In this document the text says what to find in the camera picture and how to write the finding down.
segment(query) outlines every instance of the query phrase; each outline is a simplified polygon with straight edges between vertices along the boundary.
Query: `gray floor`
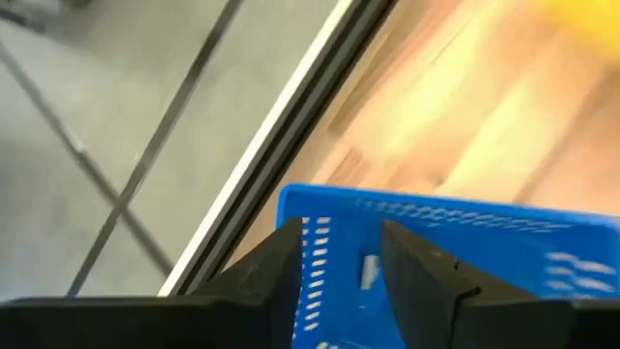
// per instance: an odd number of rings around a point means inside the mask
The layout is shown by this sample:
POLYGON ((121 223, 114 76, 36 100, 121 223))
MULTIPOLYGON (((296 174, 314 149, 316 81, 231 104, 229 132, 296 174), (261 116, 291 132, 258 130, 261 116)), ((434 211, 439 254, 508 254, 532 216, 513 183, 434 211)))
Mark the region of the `gray floor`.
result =
MULTIPOLYGON (((223 0, 95 0, 0 40, 121 190, 223 0)), ((131 208, 176 260, 335 0, 246 1, 131 208)), ((0 67, 0 299, 62 295, 110 205, 0 67)), ((82 295, 155 294, 119 223, 82 295)))

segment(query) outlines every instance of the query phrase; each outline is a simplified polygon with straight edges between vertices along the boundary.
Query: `plastic basket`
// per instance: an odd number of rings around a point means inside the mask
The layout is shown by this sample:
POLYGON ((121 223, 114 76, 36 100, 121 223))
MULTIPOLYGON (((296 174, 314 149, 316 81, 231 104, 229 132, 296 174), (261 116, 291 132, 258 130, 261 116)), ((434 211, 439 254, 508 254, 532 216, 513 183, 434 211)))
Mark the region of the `plastic basket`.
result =
POLYGON ((617 298, 613 217, 415 195, 292 184, 277 225, 303 218, 294 348, 401 348, 380 277, 360 288, 392 219, 459 259, 543 298, 617 298))

